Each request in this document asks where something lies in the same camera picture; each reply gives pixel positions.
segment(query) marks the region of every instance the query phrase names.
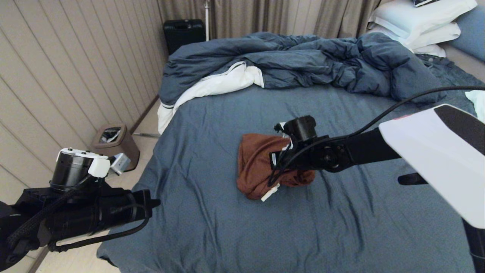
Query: floor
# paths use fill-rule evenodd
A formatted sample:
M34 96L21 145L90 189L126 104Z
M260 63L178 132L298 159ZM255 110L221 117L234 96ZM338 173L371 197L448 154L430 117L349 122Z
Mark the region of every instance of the floor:
M147 116L140 123L135 130L139 133L151 133L157 134L157 109L160 106L160 100L152 107ZM107 178L108 184L112 187L121 187L131 189L133 185L138 182L146 164L153 154L153 147L157 143L156 138L133 136L138 149L140 149L140 161L135 170L124 173L121 176L111 176ZM96 258L96 250L99 244L88 245L78 249L72 249L67 252L57 253L49 252L44 261L37 269L36 273L119 273L120 271L108 264L106 261ZM11 268L11 271L7 273L20 273L27 272L24 268L29 268L29 265L25 266L19 263L19 267Z

